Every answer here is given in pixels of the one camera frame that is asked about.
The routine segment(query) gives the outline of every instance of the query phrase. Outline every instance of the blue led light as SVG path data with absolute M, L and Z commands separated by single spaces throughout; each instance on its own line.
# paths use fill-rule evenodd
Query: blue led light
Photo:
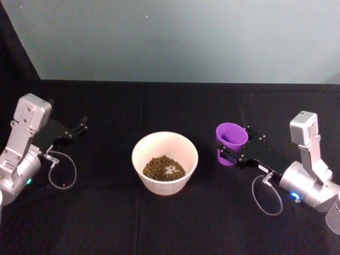
M 300 196 L 299 196 L 297 193 L 295 193 L 295 192 L 292 192 L 292 193 L 291 193 L 291 196 L 292 196 L 293 198 L 295 198 L 295 199 L 301 199 Z

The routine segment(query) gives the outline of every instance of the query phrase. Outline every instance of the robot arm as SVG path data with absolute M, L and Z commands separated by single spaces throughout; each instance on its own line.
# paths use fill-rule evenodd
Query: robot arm
M 220 155 L 235 162 L 239 168 L 258 167 L 288 191 L 295 202 L 305 202 L 315 210 L 326 214 L 326 222 L 340 235 L 340 186 L 331 182 L 332 171 L 322 161 L 317 114 L 300 112 L 290 122 L 292 142 L 299 145 L 302 163 L 290 162 L 274 152 L 266 144 L 266 136 L 246 131 L 249 141 L 238 154 L 219 145 Z
M 52 105 L 29 93 L 19 99 L 11 121 L 12 131 L 0 155 L 0 213 L 1 206 L 13 202 L 34 174 L 43 158 L 58 163 L 48 152 L 58 141 L 72 141 L 87 129 L 84 117 L 73 130 L 49 119 Z

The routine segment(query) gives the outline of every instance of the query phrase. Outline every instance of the table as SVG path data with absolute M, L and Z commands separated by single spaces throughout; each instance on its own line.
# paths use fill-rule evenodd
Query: table
M 251 125 L 290 160 L 300 161 L 289 122 L 301 110 L 319 118 L 322 158 L 340 183 L 340 87 L 308 84 L 192 84 L 41 81 L 2 84 L 1 148 L 19 97 L 54 98 L 52 118 L 89 132 L 67 147 L 76 185 L 52 188 L 42 167 L 3 208 L 0 254 L 339 254 L 340 237 L 320 214 L 281 192 L 284 211 L 263 214 L 251 194 L 255 169 L 217 164 L 215 128 Z M 199 163 L 184 189 L 149 192 L 131 163 L 144 135 L 188 137 Z

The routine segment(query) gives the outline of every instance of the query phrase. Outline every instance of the cable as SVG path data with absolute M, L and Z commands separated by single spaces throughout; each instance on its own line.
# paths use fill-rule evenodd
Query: cable
M 255 196 L 255 192 L 254 192 L 254 184 L 255 184 L 256 180 L 257 180 L 258 178 L 260 178 L 260 177 L 265 178 L 264 175 L 259 175 L 259 176 L 257 176 L 257 177 L 253 180 L 253 183 L 252 183 L 252 185 L 251 185 L 251 191 L 252 191 L 254 200 L 255 200 L 256 204 L 258 205 L 258 207 L 261 209 L 261 211 L 263 211 L 265 214 L 267 214 L 267 215 L 269 215 L 269 216 L 278 216 L 278 215 L 279 215 L 280 213 L 282 213 L 282 211 L 283 211 L 283 203 L 282 203 L 282 199 L 281 199 L 279 193 L 278 193 L 278 192 L 276 191 L 276 189 L 272 186 L 272 184 L 270 184 L 268 181 L 264 182 L 266 185 L 268 185 L 269 187 L 271 187 L 271 188 L 274 190 L 275 194 L 277 195 L 277 197 L 278 197 L 278 199 L 279 199 L 279 201 L 280 201 L 280 206 L 281 206 L 279 212 L 276 212 L 276 213 L 272 214 L 272 213 L 270 213 L 270 212 L 265 211 L 265 210 L 262 208 L 262 206 L 260 205 L 260 203 L 258 202 L 258 200 L 257 200 L 257 198 L 256 198 L 256 196 Z
M 75 163 L 73 162 L 72 158 L 69 155 L 62 153 L 62 152 L 59 152 L 59 151 L 51 150 L 49 153 L 56 153 L 56 154 L 65 156 L 66 158 L 68 158 L 71 161 L 73 168 L 74 168 L 74 180 L 73 180 L 73 182 L 69 186 L 60 187 L 60 186 L 56 185 L 51 179 L 51 172 L 52 172 L 52 169 L 54 168 L 54 165 L 52 164 L 52 166 L 51 166 L 51 168 L 49 169 L 49 172 L 48 172 L 48 180 L 49 180 L 50 184 L 52 186 L 54 186 L 55 188 L 60 189 L 60 190 L 67 190 L 67 189 L 71 188 L 75 184 L 75 181 L 77 180 L 77 167 L 75 166 Z

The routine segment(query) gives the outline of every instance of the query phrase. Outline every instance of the coffee beans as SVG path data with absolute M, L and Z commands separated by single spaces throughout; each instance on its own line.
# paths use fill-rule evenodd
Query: coffee beans
M 143 170 L 143 174 L 157 181 L 173 181 L 185 175 L 183 167 L 166 156 L 152 158 Z

